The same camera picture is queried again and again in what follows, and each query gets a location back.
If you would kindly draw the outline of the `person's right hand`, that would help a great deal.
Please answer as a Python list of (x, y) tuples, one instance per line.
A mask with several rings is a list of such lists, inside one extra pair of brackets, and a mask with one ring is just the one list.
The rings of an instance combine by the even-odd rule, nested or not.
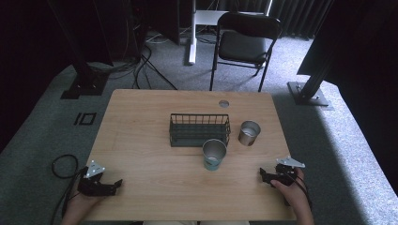
[(270, 183), (276, 187), (286, 198), (287, 202), (295, 210), (303, 210), (309, 207), (307, 198), (307, 189), (304, 183), (304, 173), (300, 168), (296, 168), (296, 181), (290, 186), (286, 186), (277, 180), (271, 180)]

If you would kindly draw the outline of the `plain metal cup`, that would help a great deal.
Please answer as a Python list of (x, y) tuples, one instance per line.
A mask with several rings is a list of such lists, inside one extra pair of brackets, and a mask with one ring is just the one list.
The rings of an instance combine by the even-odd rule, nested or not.
[(260, 126), (254, 121), (244, 121), (240, 126), (238, 140), (245, 146), (251, 146), (261, 133)]

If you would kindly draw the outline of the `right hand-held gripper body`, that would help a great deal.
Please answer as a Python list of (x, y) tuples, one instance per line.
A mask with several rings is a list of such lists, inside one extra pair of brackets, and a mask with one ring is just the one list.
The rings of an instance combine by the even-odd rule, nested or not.
[(284, 185), (290, 186), (297, 179), (296, 168), (303, 169), (305, 164), (299, 162), (291, 157), (277, 158), (277, 165), (275, 167), (276, 173), (278, 175), (277, 180)]

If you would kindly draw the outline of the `dark curtain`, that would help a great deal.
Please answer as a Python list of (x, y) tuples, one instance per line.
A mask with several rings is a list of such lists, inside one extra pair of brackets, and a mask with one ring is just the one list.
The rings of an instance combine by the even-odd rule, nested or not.
[(334, 0), (270, 0), (268, 16), (282, 24), (282, 37), (314, 38)]

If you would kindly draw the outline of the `black folding chair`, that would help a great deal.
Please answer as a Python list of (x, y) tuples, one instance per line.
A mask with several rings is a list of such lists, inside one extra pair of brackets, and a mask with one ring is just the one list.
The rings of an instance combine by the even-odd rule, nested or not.
[(258, 91), (262, 90), (273, 47), (283, 31), (279, 19), (266, 15), (226, 12), (217, 21), (216, 43), (209, 90), (213, 89), (218, 64), (263, 68)]

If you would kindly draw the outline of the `black stand with metal base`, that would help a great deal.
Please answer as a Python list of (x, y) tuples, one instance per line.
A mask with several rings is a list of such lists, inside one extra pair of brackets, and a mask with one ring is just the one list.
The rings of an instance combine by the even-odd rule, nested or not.
[(319, 106), (327, 108), (331, 103), (327, 101), (320, 90), (321, 83), (325, 80), (331, 69), (335, 57), (335, 50), (331, 50), (323, 59), (322, 64), (307, 82), (288, 82), (290, 94), (297, 105)]

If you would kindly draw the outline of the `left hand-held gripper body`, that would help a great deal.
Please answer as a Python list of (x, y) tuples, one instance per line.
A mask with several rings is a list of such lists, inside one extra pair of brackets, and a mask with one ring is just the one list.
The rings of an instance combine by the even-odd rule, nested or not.
[(100, 182), (104, 172), (104, 167), (99, 165), (97, 161), (91, 160), (82, 169), (78, 191), (85, 196), (110, 196), (109, 187)]

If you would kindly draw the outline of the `dark wire basket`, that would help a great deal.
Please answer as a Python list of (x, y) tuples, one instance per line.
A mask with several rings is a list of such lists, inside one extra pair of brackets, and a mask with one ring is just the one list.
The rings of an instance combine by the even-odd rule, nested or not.
[(172, 147), (199, 147), (210, 139), (227, 145), (231, 133), (228, 114), (171, 113), (169, 137)]

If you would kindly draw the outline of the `teal labelled metal cup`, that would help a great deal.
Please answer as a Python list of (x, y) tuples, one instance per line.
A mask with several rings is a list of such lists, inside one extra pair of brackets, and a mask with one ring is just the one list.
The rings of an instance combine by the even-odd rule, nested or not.
[(225, 144), (217, 139), (207, 140), (203, 146), (204, 167), (209, 171), (219, 169), (224, 157), (226, 156)]

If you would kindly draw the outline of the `black stand with square base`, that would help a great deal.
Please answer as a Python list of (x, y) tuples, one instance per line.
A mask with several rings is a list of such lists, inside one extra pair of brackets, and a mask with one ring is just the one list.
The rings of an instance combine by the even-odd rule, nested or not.
[(76, 77), (70, 88), (61, 95), (62, 99), (78, 99), (80, 96), (101, 96), (107, 83), (109, 73), (94, 71), (85, 61), (78, 42), (69, 29), (67, 20), (62, 15), (61, 7), (56, 0), (46, 0), (59, 26), (63, 49), (67, 54)]

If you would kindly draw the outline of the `person's left hand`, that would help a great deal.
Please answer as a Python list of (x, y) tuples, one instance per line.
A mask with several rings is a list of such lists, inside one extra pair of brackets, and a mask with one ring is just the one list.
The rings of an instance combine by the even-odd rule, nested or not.
[(103, 200), (104, 197), (86, 196), (79, 191), (75, 191), (69, 199), (66, 215), (85, 216)]

